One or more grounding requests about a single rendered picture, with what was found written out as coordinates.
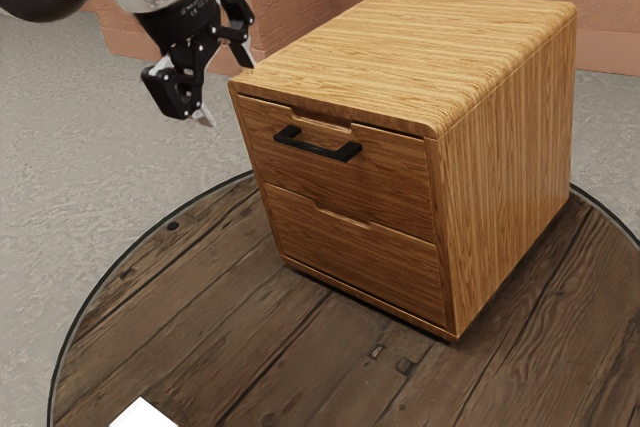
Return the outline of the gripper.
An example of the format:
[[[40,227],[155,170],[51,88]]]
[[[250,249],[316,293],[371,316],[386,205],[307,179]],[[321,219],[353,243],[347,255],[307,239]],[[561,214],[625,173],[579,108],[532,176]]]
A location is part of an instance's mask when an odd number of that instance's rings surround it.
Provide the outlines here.
[[[220,9],[229,21],[220,21]],[[161,59],[141,72],[141,80],[166,117],[215,127],[202,99],[206,67],[226,40],[241,67],[253,69],[250,27],[255,16],[246,0],[177,0],[134,17],[161,52]]]

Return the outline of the wooden two-drawer cabinet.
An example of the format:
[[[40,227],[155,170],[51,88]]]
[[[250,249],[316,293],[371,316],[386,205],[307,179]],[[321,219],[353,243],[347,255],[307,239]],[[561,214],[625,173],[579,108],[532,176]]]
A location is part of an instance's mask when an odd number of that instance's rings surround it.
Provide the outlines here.
[[[363,0],[229,84],[283,261],[454,341],[569,197],[577,10]]]

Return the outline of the white block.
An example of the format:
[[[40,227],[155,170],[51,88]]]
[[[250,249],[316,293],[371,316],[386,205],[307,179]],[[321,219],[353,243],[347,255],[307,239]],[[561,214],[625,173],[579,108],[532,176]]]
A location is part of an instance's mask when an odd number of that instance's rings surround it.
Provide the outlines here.
[[[126,407],[108,427],[179,427],[176,422],[162,413],[142,397],[138,397]]]

